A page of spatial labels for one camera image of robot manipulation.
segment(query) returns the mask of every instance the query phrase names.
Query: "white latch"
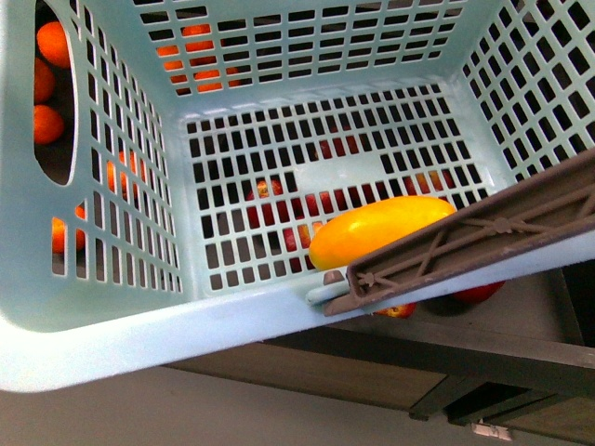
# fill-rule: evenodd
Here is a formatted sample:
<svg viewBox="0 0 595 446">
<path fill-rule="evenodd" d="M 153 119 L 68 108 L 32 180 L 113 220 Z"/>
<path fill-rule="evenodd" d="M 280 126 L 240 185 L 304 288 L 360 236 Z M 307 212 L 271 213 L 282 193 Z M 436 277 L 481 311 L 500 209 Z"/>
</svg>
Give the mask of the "white latch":
<svg viewBox="0 0 595 446">
<path fill-rule="evenodd" d="M 481 435 L 483 437 L 492 437 L 494 439 L 502 439 L 504 441 L 512 441 L 512 435 L 510 431 L 502 426 L 485 425 L 480 423 L 471 423 L 471 431 L 474 434 Z"/>
</svg>

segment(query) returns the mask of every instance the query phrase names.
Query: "basket floor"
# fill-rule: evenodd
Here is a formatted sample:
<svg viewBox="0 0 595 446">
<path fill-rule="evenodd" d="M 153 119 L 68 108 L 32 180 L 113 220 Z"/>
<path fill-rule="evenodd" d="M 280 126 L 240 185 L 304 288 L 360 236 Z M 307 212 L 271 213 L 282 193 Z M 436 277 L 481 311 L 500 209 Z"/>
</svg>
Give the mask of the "basket floor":
<svg viewBox="0 0 595 446">
<path fill-rule="evenodd" d="M 203 293 L 308 274 L 314 229 L 347 209 L 424 193 L 461 208 L 492 193 L 453 91 L 398 87 L 187 122 Z"/>
</svg>

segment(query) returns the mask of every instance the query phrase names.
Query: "basket grid holes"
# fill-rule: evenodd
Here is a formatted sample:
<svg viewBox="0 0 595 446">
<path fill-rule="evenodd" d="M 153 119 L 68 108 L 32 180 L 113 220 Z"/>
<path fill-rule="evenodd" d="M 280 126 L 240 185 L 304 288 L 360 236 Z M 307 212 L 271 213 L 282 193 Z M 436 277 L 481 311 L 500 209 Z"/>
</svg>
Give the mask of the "basket grid holes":
<svg viewBox="0 0 595 446">
<path fill-rule="evenodd" d="M 518 181 L 595 141 L 594 42 L 593 18 L 580 2 L 506 4 L 465 64 Z"/>
<path fill-rule="evenodd" d="M 217 23 L 207 20 L 202 6 L 135 4 L 171 85 L 179 96 L 191 96 L 437 59 L 466 2 L 395 0 Z M 415 14 L 411 7 L 417 7 Z M 200 31 L 189 31 L 196 25 Z M 315 47 L 322 50 L 316 57 L 306 53 Z M 225 50 L 222 56 L 218 48 Z"/>
<path fill-rule="evenodd" d="M 76 228 L 85 234 L 85 251 L 67 242 L 63 255 L 52 256 L 52 271 L 69 275 L 76 268 L 79 279 L 182 293 L 161 117 L 89 9 L 74 0 L 71 7 L 86 45 L 97 183 L 84 204 L 86 223 Z M 74 240 L 76 226 L 67 226 L 67 240 Z"/>
<path fill-rule="evenodd" d="M 302 234 L 349 208 L 408 193 L 460 208 L 487 195 L 438 85 L 190 121 L 187 132 L 211 291 L 306 273 Z M 309 190 L 294 171 L 370 155 L 381 170 L 364 184 Z M 282 191 L 248 200 L 260 181 Z"/>
</svg>

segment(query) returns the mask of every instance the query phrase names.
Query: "wooden cabinet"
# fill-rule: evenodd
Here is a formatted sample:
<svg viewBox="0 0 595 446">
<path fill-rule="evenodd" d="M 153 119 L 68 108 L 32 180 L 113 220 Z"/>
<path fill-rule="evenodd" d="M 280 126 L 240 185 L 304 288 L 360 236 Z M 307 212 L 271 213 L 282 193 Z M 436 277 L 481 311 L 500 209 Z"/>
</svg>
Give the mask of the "wooden cabinet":
<svg viewBox="0 0 595 446">
<path fill-rule="evenodd" d="M 365 316 L 169 367 L 595 444 L 584 268 L 509 281 L 475 307 L 439 298 L 408 320 Z"/>
<path fill-rule="evenodd" d="M 171 367 L 302 393 L 408 410 L 444 374 L 256 343 Z"/>
<path fill-rule="evenodd" d="M 595 400 L 572 398 L 508 420 L 504 426 L 595 444 Z"/>
</svg>

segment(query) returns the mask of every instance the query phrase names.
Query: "yellow mango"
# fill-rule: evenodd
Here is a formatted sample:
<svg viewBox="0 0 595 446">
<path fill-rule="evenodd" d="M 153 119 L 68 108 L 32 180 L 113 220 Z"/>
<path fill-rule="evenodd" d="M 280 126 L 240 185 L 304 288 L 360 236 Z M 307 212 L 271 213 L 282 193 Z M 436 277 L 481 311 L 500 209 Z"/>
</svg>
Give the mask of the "yellow mango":
<svg viewBox="0 0 595 446">
<path fill-rule="evenodd" d="M 394 197 L 350 210 L 316 232 L 310 260 L 321 270 L 344 267 L 455 211 L 449 202 L 429 196 Z"/>
</svg>

